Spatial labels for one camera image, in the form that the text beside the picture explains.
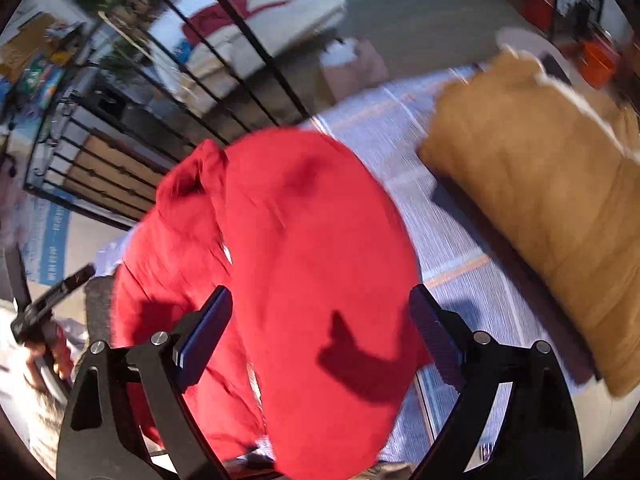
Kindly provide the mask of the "red puffer jacket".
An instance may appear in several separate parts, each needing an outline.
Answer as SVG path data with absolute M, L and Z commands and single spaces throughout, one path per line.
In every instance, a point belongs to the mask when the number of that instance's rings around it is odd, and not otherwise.
M 147 342 L 217 286 L 233 312 L 186 404 L 232 460 L 267 439 L 293 479 L 372 466 L 414 373 L 418 259 L 378 180 L 345 145 L 297 128 L 202 142 L 136 226 L 112 296 L 116 347 Z

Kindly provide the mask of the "mustard yellow garment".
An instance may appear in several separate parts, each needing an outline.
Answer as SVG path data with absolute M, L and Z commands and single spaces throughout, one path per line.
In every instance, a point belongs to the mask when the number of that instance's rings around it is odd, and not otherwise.
M 582 335 L 613 396 L 639 383 L 639 154 L 526 51 L 442 89 L 421 162 L 480 208 Z

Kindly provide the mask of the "brown paper shopping bag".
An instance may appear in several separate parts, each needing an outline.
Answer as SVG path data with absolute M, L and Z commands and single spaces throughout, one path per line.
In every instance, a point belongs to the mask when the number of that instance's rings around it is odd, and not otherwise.
M 318 85 L 331 105 L 390 79 L 382 55 L 369 40 L 337 38 L 319 56 Z

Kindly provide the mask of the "black iron railing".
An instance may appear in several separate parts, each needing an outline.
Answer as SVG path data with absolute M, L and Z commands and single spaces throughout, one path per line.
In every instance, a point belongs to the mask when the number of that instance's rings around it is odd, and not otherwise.
M 24 190 L 31 196 L 126 231 L 152 208 L 157 185 L 198 141 L 227 146 L 255 127 L 221 99 L 202 116 L 166 90 L 151 58 L 143 14 L 174 0 L 107 0 L 100 20 L 79 38 L 63 66 L 28 156 Z M 265 61 L 265 70 L 294 110 L 309 110 L 229 0 L 217 0 Z

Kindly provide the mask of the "white bed with bedding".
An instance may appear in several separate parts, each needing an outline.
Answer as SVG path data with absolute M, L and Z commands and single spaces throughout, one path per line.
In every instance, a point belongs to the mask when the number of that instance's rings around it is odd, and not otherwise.
M 265 51 L 276 58 L 338 24 L 346 0 L 229 0 Z M 160 81 L 195 115 L 265 66 L 217 0 L 177 0 L 151 26 Z

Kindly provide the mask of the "blue white wall poster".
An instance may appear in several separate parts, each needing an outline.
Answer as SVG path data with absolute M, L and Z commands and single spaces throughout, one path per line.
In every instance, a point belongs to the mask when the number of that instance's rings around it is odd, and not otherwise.
M 20 247 L 29 281 L 52 285 L 65 276 L 70 212 L 48 200 L 27 196 L 21 214 Z

